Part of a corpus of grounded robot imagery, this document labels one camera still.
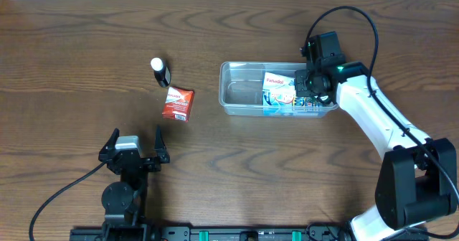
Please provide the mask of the blue fever patch box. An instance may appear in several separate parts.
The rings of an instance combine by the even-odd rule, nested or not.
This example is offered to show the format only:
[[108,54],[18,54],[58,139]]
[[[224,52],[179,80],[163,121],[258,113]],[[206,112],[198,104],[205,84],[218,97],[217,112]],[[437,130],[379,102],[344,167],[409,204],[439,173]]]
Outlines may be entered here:
[[320,108],[323,103],[318,102],[315,98],[297,97],[293,92],[279,92],[263,90],[263,105],[275,107],[287,107],[292,109]]

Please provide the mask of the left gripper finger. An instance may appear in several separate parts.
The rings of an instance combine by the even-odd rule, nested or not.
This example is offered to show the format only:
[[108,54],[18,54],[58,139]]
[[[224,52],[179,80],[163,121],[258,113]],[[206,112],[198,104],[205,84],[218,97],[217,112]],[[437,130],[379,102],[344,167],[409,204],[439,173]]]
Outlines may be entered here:
[[156,127],[155,142],[154,142],[154,151],[158,157],[166,156],[166,146],[161,134],[160,126]]
[[110,153],[112,150],[115,149],[115,144],[116,144],[116,141],[118,140],[119,138],[119,129],[118,128],[115,128],[110,136],[110,138],[107,140],[107,142],[105,143],[105,145],[103,146],[103,154],[108,154]]

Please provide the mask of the white Panadol box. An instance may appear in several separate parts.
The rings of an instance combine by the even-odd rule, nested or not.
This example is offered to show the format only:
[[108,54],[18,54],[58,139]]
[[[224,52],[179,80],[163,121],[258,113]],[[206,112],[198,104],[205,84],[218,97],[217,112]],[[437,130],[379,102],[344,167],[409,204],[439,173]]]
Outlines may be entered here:
[[295,98],[294,78],[266,72],[262,90],[267,102],[291,103]]

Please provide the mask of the red Panadol box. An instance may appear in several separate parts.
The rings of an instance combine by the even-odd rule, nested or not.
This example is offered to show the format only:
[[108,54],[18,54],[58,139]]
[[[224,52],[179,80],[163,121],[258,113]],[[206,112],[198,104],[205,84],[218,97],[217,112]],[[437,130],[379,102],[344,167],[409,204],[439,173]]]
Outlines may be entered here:
[[168,119],[187,122],[189,120],[193,99],[193,90],[169,87],[162,116]]

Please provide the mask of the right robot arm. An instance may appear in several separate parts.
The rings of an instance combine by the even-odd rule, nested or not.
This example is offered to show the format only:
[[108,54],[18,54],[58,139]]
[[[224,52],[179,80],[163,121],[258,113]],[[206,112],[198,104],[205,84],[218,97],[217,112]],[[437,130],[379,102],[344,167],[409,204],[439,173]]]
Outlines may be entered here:
[[380,91],[370,68],[347,62],[335,32],[309,37],[295,73],[299,97],[334,103],[363,130],[382,158],[375,204],[349,223],[355,240],[432,237],[422,223],[458,208],[457,155],[446,138],[431,139],[411,124]]

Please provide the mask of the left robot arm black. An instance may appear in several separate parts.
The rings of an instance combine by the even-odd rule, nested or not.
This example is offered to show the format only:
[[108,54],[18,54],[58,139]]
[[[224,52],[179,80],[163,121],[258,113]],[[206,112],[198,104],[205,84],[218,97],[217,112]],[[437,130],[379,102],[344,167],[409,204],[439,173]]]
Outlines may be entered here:
[[170,162],[170,156],[161,135],[156,129],[155,154],[143,157],[138,136],[121,136],[115,129],[101,148],[98,160],[103,162],[120,180],[103,191],[101,203],[105,209],[102,241],[160,240],[157,227],[146,220],[146,196],[148,175],[159,172],[162,164]]

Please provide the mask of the clear plastic container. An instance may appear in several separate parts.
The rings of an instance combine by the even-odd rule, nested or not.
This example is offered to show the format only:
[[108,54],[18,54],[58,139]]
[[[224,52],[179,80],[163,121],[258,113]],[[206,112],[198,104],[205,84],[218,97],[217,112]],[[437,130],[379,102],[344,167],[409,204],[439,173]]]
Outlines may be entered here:
[[302,110],[263,105],[262,84],[266,72],[294,78],[295,71],[305,68],[304,63],[224,62],[220,67],[219,103],[228,115],[323,117],[337,109],[337,104]]

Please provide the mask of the black mounting rail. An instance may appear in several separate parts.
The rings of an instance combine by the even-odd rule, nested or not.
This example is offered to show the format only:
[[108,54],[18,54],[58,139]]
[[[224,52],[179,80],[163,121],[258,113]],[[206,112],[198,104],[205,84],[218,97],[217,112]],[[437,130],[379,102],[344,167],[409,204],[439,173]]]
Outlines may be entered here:
[[305,228],[195,228],[150,225],[76,227],[70,241],[352,241],[345,227],[311,225]]

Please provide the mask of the black bottle white cap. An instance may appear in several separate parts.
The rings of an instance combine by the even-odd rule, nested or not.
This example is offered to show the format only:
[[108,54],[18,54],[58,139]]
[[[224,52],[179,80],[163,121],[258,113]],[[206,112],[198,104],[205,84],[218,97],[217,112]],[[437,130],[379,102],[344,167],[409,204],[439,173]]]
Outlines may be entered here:
[[151,60],[151,68],[157,83],[163,88],[168,87],[171,83],[171,73],[166,60],[159,57],[153,58]]

